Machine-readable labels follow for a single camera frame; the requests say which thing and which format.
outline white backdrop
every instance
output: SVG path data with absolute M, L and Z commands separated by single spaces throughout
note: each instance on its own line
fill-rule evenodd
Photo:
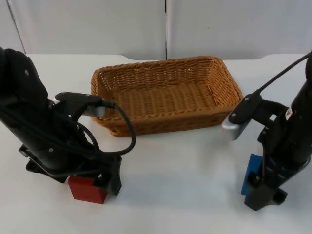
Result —
M 165 0 L 9 0 L 27 53 L 165 58 Z M 311 0 L 167 0 L 168 58 L 312 48 Z M 5 0 L 0 44 L 22 50 Z
M 9 0 L 31 54 L 165 58 L 164 0 Z
M 23 51 L 6 0 L 0 0 L 0 47 Z
M 167 0 L 168 58 L 255 59 L 312 48 L 311 0 Z

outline red block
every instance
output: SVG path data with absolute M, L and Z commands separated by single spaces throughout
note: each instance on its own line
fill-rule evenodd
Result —
M 71 175 L 68 184 L 74 199 L 103 204 L 107 193 L 102 189 L 92 186 L 93 182 L 93 179 Z

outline wicker basket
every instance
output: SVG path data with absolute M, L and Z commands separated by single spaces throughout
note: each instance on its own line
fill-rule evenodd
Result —
M 100 68 L 91 88 L 125 111 L 137 135 L 220 124 L 242 99 L 223 61 L 210 56 Z M 93 120 L 116 137 L 130 135 L 114 109 Z

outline black cable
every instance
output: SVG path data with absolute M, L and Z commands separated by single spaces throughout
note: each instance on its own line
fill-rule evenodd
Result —
M 128 148 L 124 149 L 124 150 L 121 150 L 121 151 L 117 151 L 117 152 L 109 152 L 111 154 L 119 154 L 119 155 L 124 155 L 128 152 L 130 152 L 134 146 L 136 145 L 136 141 L 137 141 L 137 138 L 136 138 L 136 133 L 135 133 L 135 130 L 129 120 L 129 118 L 127 117 L 126 113 L 117 105 L 114 103 L 114 108 L 118 110 L 118 112 L 120 113 L 120 115 L 123 117 L 123 119 L 125 120 L 128 128 L 129 128 L 129 131 L 131 133 L 131 143 L 130 145 L 128 146 Z
M 129 131 L 131 133 L 131 143 L 126 149 L 120 150 L 120 151 L 115 151 L 115 152 L 103 152 L 99 149 L 97 140 L 95 139 L 95 137 L 93 136 L 93 134 L 90 132 L 90 130 L 87 127 L 85 127 L 83 124 L 81 124 L 79 122 L 72 121 L 72 123 L 77 125 L 78 127 L 80 127 L 89 136 L 89 138 L 91 139 L 91 141 L 92 141 L 94 147 L 96 148 L 97 152 L 102 152 L 106 156 L 107 155 L 125 155 L 126 153 L 130 152 L 134 148 L 134 146 L 136 145 L 137 139 L 136 139 L 135 130 L 134 130 L 129 118 L 127 117 L 126 113 L 117 104 L 107 102 L 107 101 L 103 101 L 103 106 L 115 108 L 120 113 L 122 118 L 125 120 L 128 128 L 129 128 Z
M 282 75 L 284 75 L 286 72 L 288 72 L 290 69 L 292 69 L 293 67 L 295 67 L 297 64 L 301 63 L 303 60 L 307 59 L 312 53 L 308 53 L 306 55 L 304 55 L 303 57 L 301 57 L 300 59 L 298 59 L 297 61 L 295 61 L 294 63 L 292 63 L 291 65 L 289 65 L 288 67 L 286 67 L 283 71 L 281 71 L 280 73 L 278 73 L 275 77 L 273 77 L 272 79 L 270 79 L 268 82 L 266 82 L 263 86 L 261 86 L 259 89 L 257 89 L 255 91 L 255 93 L 261 93 L 266 87 L 268 87 L 270 84 L 272 84 L 274 81 L 276 81 L 278 78 L 280 78 Z
M 92 141 L 92 144 L 93 144 L 96 152 L 100 152 L 98 142 L 97 142 L 96 138 L 94 137 L 94 135 L 90 132 L 90 130 L 86 126 L 84 126 L 83 124 L 81 124 L 79 122 L 75 122 L 75 125 L 78 126 L 79 128 L 81 128 L 88 135 L 88 137 Z

